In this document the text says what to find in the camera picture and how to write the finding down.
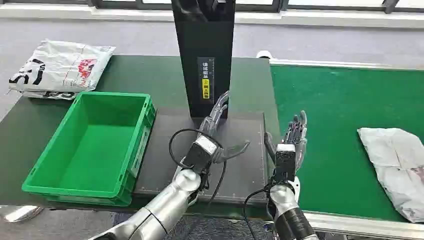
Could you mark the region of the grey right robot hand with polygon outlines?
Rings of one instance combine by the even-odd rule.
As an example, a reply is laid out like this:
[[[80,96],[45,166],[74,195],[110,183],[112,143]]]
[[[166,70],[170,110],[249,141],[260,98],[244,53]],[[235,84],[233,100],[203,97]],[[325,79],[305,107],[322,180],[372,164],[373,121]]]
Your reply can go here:
[[[284,144],[293,144],[295,146],[295,171],[297,172],[304,160],[307,146],[307,114],[301,110],[299,115],[294,115],[292,121],[288,123],[286,133],[282,139]],[[276,167],[276,145],[273,143],[273,137],[269,132],[264,133],[264,144],[266,151],[271,158],[273,166]]]

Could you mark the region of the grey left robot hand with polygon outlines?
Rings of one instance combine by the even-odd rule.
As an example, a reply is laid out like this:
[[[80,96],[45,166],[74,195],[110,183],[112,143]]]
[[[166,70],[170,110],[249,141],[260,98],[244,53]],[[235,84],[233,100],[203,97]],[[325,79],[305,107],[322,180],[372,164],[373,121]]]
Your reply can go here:
[[[200,124],[199,130],[202,133],[207,134],[211,137],[217,133],[221,116],[228,108],[228,104],[226,104],[226,102],[229,100],[229,98],[230,91],[228,90],[217,99],[209,116],[206,116]],[[229,159],[235,158],[238,155],[243,154],[247,150],[250,143],[251,142],[249,140],[245,140],[240,144],[227,148],[218,146],[217,153],[213,155],[212,160],[215,164],[224,163]]]

